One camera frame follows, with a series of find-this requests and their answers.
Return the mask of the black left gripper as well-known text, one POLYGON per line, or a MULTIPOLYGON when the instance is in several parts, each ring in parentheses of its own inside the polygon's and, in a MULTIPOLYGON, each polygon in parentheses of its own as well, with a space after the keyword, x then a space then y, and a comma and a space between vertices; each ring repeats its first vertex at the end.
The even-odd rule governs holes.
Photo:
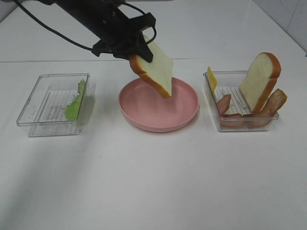
POLYGON ((128 18, 122 12, 113 12, 102 24, 102 37, 92 47, 92 53, 100 56, 102 53, 112 54, 116 58, 128 59, 136 56, 151 63, 153 54, 148 44, 154 38, 146 41, 143 30, 155 28, 156 19, 151 13, 134 18, 128 18))

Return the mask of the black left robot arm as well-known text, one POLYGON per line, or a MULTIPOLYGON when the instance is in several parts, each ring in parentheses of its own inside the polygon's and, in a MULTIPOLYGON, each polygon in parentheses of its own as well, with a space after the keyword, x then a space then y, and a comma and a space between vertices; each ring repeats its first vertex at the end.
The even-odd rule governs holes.
POLYGON ((97 57, 102 53, 112 54, 115 58, 128 60, 131 55, 138 55, 147 62, 152 62, 153 54, 143 31, 155 30, 155 17, 141 12, 140 16, 129 18, 118 7, 126 5, 138 8, 124 0, 53 0, 65 12, 80 22, 100 40, 93 45, 91 52, 97 57))

